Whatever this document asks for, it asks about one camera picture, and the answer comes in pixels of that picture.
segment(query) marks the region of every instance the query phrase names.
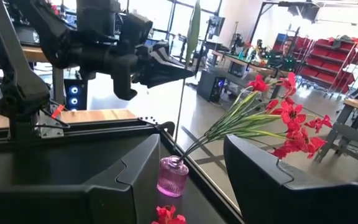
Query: green leaf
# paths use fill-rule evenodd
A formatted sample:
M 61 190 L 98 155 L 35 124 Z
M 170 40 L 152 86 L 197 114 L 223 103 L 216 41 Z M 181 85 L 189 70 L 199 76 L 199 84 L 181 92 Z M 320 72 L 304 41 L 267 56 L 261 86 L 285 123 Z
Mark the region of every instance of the green leaf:
M 189 29 L 187 31 L 187 51 L 186 51 L 186 66 L 189 65 L 191 54 L 198 44 L 198 36 L 200 34 L 201 21 L 201 6 L 200 0 L 196 1 L 191 15 Z

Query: red flower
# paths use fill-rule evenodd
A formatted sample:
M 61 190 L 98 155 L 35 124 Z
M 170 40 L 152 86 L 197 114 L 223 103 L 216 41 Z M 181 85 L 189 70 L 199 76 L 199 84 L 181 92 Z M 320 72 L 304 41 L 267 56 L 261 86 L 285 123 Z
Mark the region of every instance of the red flower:
M 183 215 L 177 215 L 173 217 L 176 208 L 171 206 L 170 210 L 167 207 L 157 207 L 158 222 L 152 222 L 152 224 L 186 224 L 186 219 Z
M 309 138 L 305 128 L 302 128 L 300 132 L 291 133 L 287 137 L 292 139 L 292 146 L 298 147 L 303 152 L 310 153 L 309 157 L 313 157 L 311 154 L 314 155 L 326 143 L 319 137 Z
M 270 112 L 270 114 L 273 114 L 273 115 L 280 115 L 282 112 L 283 112 L 283 109 L 281 108 L 276 108 L 276 106 L 278 105 L 278 100 L 272 100 L 268 103 L 268 105 L 266 106 L 266 110 L 267 111 L 270 111 L 270 110 L 273 110 Z
M 311 121 L 305 123 L 305 126 L 307 126 L 309 128 L 315 128 L 316 133 L 320 132 L 320 129 L 323 128 L 323 125 L 325 125 L 329 128 L 333 127 L 333 125 L 331 124 L 331 118 L 328 115 L 324 116 L 323 119 L 316 118 L 314 120 L 311 120 Z
M 295 104 L 295 102 L 294 102 L 290 97 L 286 97 L 284 100 L 285 100 L 288 104 L 291 104 L 291 105 L 294 105 L 294 104 Z
M 294 95 L 296 92 L 295 73 L 290 72 L 288 78 L 280 78 L 280 80 L 283 81 L 282 85 L 287 89 L 287 92 L 284 95 L 285 98 Z
M 284 157 L 286 157 L 288 153 L 289 152 L 284 146 L 278 149 L 274 149 L 274 151 L 272 152 L 272 154 L 279 159 L 284 159 Z
M 248 85 L 254 87 L 255 91 L 267 91 L 269 90 L 269 86 L 264 82 L 263 76 L 258 74 L 255 77 L 255 81 L 251 81 Z
M 301 114 L 302 105 L 293 105 L 288 104 L 286 101 L 281 103 L 281 107 L 283 109 L 281 113 L 281 117 L 283 122 L 288 127 L 288 132 L 297 131 L 300 129 L 301 123 L 306 120 L 306 115 Z

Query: desk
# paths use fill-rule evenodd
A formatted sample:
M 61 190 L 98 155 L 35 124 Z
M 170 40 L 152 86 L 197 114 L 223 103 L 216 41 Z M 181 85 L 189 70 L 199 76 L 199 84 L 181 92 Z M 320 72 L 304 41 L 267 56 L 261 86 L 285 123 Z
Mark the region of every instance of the desk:
M 129 110 L 62 111 L 60 117 L 63 122 L 68 124 L 136 119 L 136 116 Z M 0 128 L 8 127 L 8 118 L 0 115 Z
M 216 58 L 217 57 L 222 57 L 225 60 L 228 60 L 228 61 L 230 61 L 232 63 L 236 63 L 236 64 L 239 64 L 239 65 L 242 65 L 242 66 L 249 67 L 249 68 L 253 69 L 256 72 L 263 73 L 264 75 L 274 76 L 274 75 L 276 75 L 276 72 L 277 72 L 274 69 L 256 66 L 256 65 L 254 65 L 252 63 L 246 62 L 244 60 L 240 60 L 240 59 L 235 58 L 235 57 L 233 57 L 231 55 L 224 54 L 222 52 L 217 52 L 215 50 L 212 51 L 212 54 L 214 55 L 213 65 L 216 64 Z M 288 77 L 288 74 L 289 74 L 289 72 L 279 70 L 278 76 Z M 276 98 L 278 96 L 278 93 L 280 92 L 280 89 L 281 89 L 281 85 L 276 85 L 274 90 L 273 90 L 273 93 L 272 93 L 270 99 Z
M 354 120 L 352 125 L 346 126 L 346 121 L 350 117 L 353 109 L 358 109 L 358 100 L 346 99 L 344 101 L 345 107 L 343 108 L 341 114 L 339 114 L 333 129 L 329 132 L 327 136 L 327 143 L 321 148 L 315 157 L 316 162 L 321 162 L 324 156 L 328 153 L 330 149 L 336 149 L 338 155 L 341 155 L 342 152 L 348 153 L 350 156 L 355 157 L 358 160 L 358 155 L 353 154 L 352 152 L 347 151 L 345 148 L 351 140 L 358 142 L 358 115 Z M 339 145 L 335 145 L 334 141 L 337 137 L 342 134 L 343 137 L 339 141 Z
M 39 47 L 22 47 L 24 55 L 29 62 L 46 62 L 49 63 L 45 57 L 42 49 Z M 64 103 L 64 86 L 63 86 L 63 70 L 52 68 L 52 82 L 53 82 L 53 99 L 63 104 Z

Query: cable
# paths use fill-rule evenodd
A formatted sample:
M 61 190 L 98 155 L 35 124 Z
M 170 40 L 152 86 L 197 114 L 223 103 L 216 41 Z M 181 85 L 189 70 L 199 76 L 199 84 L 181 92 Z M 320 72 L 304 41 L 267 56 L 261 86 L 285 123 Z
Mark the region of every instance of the cable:
M 41 111 L 44 112 L 46 115 L 50 116 L 53 120 L 55 120 L 58 123 L 60 123 L 62 125 L 62 127 L 60 127 L 60 126 L 51 126 L 51 125 L 38 125 L 38 127 L 41 127 L 41 128 L 60 128 L 60 129 L 69 129 L 70 128 L 69 124 L 66 124 L 63 121 L 60 121 L 57 118 L 53 118 L 52 114 L 49 111 L 47 111 L 45 109 L 41 109 Z

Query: bottle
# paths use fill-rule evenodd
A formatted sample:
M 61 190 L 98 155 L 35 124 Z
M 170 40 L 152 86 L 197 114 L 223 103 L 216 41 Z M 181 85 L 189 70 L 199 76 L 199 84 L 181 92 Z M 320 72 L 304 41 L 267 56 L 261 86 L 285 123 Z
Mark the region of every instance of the bottle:
M 180 197 L 185 189 L 189 168 L 178 156 L 164 157 L 160 160 L 157 189 L 170 197 Z

